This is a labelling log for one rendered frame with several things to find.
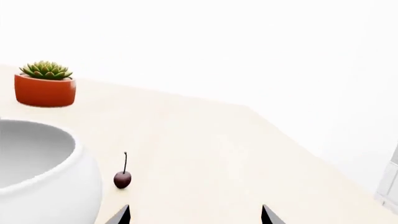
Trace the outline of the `orange plant pot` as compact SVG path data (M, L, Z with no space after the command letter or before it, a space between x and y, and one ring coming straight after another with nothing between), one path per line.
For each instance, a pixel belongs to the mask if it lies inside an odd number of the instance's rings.
M14 93L19 103L28 106L70 106L75 102L76 81L72 78L40 80L28 75L15 74Z

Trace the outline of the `dark red cherry with stem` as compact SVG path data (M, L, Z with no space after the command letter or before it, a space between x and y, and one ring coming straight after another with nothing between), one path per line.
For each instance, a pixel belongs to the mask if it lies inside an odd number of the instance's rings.
M124 189L131 183L131 173L126 170L127 167L127 152L124 152L124 167L123 171L116 173L113 178L114 185L118 189Z

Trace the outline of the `green succulent plant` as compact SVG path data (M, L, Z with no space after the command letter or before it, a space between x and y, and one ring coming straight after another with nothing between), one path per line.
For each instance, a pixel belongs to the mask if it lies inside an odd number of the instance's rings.
M19 67L22 74L36 78L39 80L72 80L73 72L58 63L50 61L39 61L27 63L23 67Z

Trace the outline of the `white ceramic bowl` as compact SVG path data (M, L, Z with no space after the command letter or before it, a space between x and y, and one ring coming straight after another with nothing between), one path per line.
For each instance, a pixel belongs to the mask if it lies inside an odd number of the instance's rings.
M96 160L65 128L0 119L0 224L94 224Z

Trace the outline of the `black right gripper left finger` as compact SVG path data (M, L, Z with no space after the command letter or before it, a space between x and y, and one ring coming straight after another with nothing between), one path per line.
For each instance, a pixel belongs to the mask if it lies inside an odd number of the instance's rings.
M114 216L112 216L105 224L130 224L131 214L129 205L123 206Z

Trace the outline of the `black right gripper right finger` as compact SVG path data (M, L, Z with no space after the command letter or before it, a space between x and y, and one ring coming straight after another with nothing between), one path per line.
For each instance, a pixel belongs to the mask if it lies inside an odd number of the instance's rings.
M285 224L267 205L262 205L262 224Z

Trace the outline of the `grey cabinet edge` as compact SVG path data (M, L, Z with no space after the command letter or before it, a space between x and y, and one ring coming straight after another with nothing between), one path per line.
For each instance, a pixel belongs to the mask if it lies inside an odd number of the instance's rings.
M398 215L398 145L387 163L374 198L383 207Z

